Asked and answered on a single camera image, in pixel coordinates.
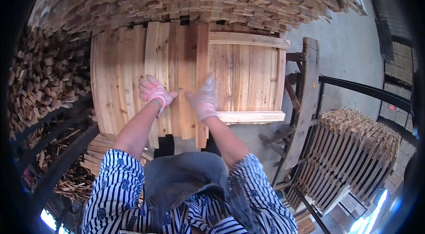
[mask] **forearm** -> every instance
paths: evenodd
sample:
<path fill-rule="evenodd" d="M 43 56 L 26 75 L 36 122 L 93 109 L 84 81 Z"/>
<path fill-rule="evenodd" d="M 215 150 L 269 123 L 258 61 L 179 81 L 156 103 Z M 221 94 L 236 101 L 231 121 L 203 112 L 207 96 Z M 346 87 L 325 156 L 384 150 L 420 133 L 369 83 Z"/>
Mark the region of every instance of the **forearm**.
<path fill-rule="evenodd" d="M 162 104 L 161 99 L 154 100 Z M 156 102 L 146 104 L 120 131 L 112 148 L 127 152 L 135 159 L 140 160 L 158 111 L 159 106 Z"/>
<path fill-rule="evenodd" d="M 251 151 L 217 116 L 204 120 L 227 166 L 232 168 Z"/>

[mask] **glove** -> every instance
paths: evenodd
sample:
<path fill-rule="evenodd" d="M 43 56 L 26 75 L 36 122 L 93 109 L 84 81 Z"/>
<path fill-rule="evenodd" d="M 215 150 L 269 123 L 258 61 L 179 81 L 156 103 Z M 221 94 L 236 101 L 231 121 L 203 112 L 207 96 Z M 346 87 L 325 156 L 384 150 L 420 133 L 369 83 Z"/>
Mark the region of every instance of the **glove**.
<path fill-rule="evenodd" d="M 178 96 L 175 91 L 168 93 L 164 86 L 152 75 L 147 75 L 146 80 L 143 78 L 139 80 L 139 91 L 139 97 L 146 102 L 155 98 L 162 99 L 162 108 L 160 108 L 158 114 Z"/>
<path fill-rule="evenodd" d="M 211 116 L 218 116 L 216 111 L 218 101 L 215 94 L 215 78 L 213 73 L 207 77 L 196 94 L 190 91 L 185 91 L 184 94 L 189 99 L 190 105 L 196 112 L 199 121 L 203 121 Z"/>

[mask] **concrete floor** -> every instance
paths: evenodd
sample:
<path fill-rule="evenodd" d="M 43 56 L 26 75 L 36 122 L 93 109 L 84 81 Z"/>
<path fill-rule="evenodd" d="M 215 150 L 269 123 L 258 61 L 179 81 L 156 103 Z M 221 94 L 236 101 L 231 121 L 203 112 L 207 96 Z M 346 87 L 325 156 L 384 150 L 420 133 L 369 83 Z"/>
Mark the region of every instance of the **concrete floor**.
<path fill-rule="evenodd" d="M 310 24 L 302 24 L 300 29 L 286 33 L 290 40 L 290 52 L 302 51 L 303 37 L 308 36 L 319 41 L 319 72 L 322 75 L 346 79 L 383 87 L 384 68 L 380 55 L 378 33 L 375 25 L 371 0 L 363 0 L 367 16 L 359 16 L 350 9 L 349 13 L 336 13 L 329 22 L 322 18 Z M 288 62 L 286 74 L 298 71 L 293 62 Z M 345 106 L 354 108 L 365 115 L 377 119 L 380 101 L 351 90 L 326 85 L 322 111 L 339 109 Z M 248 145 L 264 166 L 269 181 L 272 181 L 280 157 L 269 148 L 261 145 L 259 133 L 273 136 L 278 128 L 285 128 L 291 120 L 292 104 L 288 93 L 284 93 L 282 110 L 286 113 L 285 122 L 266 125 L 232 125 L 231 129 Z M 199 151 L 195 140 L 175 138 L 176 154 L 187 151 Z"/>

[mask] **person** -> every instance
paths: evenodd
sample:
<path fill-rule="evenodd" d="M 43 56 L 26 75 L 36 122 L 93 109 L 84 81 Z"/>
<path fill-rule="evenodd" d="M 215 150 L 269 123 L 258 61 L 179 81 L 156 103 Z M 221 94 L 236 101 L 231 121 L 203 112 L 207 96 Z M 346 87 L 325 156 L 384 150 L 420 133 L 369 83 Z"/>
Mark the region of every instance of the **person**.
<path fill-rule="evenodd" d="M 178 93 L 168 93 L 151 75 L 140 79 L 139 90 L 147 104 L 103 157 L 83 233 L 297 233 L 294 216 L 279 201 L 259 160 L 218 118 L 213 74 L 196 94 L 185 92 L 212 135 L 207 152 L 173 155 L 172 136 L 159 138 L 159 149 L 144 168 L 139 159 L 151 125 Z"/>

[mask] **worker's left hand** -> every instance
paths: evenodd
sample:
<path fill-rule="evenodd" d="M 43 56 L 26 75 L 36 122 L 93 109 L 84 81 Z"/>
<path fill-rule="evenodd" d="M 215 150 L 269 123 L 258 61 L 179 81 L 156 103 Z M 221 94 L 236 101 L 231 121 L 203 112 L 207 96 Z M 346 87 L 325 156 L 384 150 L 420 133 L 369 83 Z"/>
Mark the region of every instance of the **worker's left hand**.
<path fill-rule="evenodd" d="M 139 90 L 139 97 L 146 102 L 155 98 L 162 99 L 162 108 L 160 108 L 159 113 L 178 96 L 175 91 L 168 93 L 164 86 L 152 75 L 147 75 L 146 80 L 144 78 L 139 80 Z"/>

